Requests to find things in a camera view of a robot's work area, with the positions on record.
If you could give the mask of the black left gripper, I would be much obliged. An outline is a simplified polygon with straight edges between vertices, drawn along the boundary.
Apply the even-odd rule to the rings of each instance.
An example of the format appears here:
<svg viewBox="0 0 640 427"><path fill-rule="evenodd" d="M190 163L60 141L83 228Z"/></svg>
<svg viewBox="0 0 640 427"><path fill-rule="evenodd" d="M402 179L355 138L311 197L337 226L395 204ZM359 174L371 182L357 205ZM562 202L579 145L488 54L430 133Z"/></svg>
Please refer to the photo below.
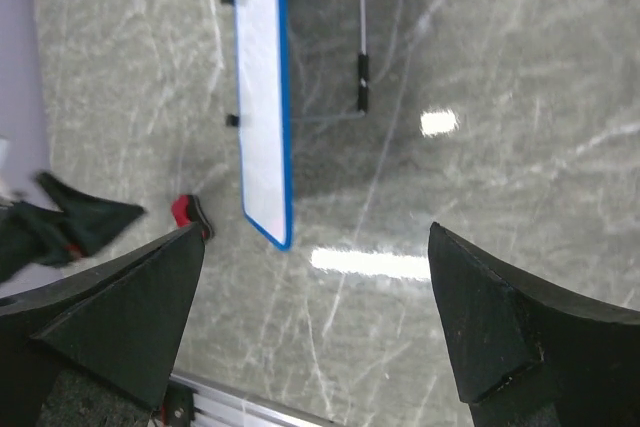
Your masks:
<svg viewBox="0 0 640 427"><path fill-rule="evenodd" d="M49 171L34 181L57 206L49 210L25 200L1 209L1 281L30 264L62 268L104 250L146 210L70 187Z"/></svg>

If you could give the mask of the blue framed small whiteboard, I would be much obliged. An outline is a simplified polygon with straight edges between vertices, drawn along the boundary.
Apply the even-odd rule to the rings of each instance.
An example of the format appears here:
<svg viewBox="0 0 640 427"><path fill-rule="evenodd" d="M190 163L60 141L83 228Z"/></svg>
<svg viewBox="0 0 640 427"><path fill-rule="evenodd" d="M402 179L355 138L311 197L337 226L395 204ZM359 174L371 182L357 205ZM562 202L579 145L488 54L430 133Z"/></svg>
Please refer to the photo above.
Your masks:
<svg viewBox="0 0 640 427"><path fill-rule="evenodd" d="M235 0L243 212L281 251L293 240L287 0Z"/></svg>

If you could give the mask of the red whiteboard eraser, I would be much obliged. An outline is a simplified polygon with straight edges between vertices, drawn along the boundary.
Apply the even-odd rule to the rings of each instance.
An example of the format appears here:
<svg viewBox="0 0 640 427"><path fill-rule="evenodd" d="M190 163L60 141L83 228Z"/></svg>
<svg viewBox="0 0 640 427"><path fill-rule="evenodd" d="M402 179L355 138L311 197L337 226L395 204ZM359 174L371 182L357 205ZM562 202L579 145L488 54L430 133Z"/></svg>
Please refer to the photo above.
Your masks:
<svg viewBox="0 0 640 427"><path fill-rule="evenodd" d="M198 196L193 194L180 195L172 203L171 213L178 227L197 224L205 242L214 237L213 225L204 213Z"/></svg>

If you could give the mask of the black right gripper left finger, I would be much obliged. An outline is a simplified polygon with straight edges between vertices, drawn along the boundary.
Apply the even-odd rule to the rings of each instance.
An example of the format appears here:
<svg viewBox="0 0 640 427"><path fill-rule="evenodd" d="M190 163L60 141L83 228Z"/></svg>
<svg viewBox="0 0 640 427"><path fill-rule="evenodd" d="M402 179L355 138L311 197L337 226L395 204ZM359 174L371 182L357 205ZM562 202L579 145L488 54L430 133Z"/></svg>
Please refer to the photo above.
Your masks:
<svg viewBox="0 0 640 427"><path fill-rule="evenodd" d="M65 372L136 419L159 410L199 282L190 224L109 262L1 301L1 423L34 426Z"/></svg>

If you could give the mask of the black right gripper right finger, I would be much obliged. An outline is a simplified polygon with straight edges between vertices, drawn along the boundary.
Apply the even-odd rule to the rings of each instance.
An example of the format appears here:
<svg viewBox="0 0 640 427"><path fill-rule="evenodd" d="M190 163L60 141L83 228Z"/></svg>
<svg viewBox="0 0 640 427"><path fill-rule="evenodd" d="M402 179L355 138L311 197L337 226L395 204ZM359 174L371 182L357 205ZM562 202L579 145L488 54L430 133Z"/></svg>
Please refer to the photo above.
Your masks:
<svg viewBox="0 0 640 427"><path fill-rule="evenodd" d="M537 277L438 223L428 259L474 425L638 425L637 311Z"/></svg>

